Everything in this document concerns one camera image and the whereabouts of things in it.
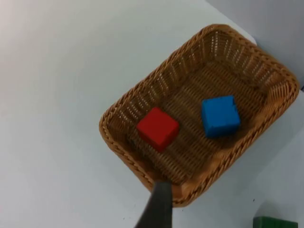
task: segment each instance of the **wicker basket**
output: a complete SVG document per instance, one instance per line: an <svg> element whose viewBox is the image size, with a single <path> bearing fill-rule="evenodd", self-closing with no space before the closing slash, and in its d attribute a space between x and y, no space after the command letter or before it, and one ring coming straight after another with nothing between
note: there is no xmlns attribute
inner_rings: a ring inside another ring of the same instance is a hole
<svg viewBox="0 0 304 228"><path fill-rule="evenodd" d="M174 51L102 116L100 133L140 181L172 183L173 204L186 206L240 157L298 95L286 67L226 25L202 29ZM234 95L238 132L207 139L200 106L205 98ZM163 152L138 136L136 124L158 106L180 123L180 133Z"/></svg>

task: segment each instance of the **cube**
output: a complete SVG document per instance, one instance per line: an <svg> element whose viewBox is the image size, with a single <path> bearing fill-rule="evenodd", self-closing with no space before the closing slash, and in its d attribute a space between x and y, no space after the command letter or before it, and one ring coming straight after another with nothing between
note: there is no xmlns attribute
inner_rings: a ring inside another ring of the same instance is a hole
<svg viewBox="0 0 304 228"><path fill-rule="evenodd" d="M153 108L136 126L139 136L162 152L178 135L179 123L160 108Z"/></svg>
<svg viewBox="0 0 304 228"><path fill-rule="evenodd" d="M203 100L201 118L208 138L233 134L241 123L233 96Z"/></svg>
<svg viewBox="0 0 304 228"><path fill-rule="evenodd" d="M260 216L253 219L253 228L298 228L298 223Z"/></svg>

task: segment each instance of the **red cube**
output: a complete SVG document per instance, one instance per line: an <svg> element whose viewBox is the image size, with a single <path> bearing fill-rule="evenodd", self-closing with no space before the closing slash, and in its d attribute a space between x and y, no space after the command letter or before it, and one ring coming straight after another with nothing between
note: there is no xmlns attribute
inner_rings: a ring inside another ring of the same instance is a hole
<svg viewBox="0 0 304 228"><path fill-rule="evenodd" d="M179 123L160 108L153 108L136 126L140 137L162 152L178 135Z"/></svg>

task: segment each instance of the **white wall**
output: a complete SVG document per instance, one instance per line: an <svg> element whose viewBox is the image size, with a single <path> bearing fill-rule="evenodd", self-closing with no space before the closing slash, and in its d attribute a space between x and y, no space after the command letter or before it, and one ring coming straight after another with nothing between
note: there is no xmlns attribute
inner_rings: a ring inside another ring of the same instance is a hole
<svg viewBox="0 0 304 228"><path fill-rule="evenodd" d="M285 64L304 85L304 1L208 0Z"/></svg>

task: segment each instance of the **green cube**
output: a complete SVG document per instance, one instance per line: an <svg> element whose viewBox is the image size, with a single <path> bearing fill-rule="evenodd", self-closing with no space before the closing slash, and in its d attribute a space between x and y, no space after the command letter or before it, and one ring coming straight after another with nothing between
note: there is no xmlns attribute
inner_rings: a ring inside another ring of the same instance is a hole
<svg viewBox="0 0 304 228"><path fill-rule="evenodd" d="M298 223L260 216L253 219L253 228L298 228Z"/></svg>

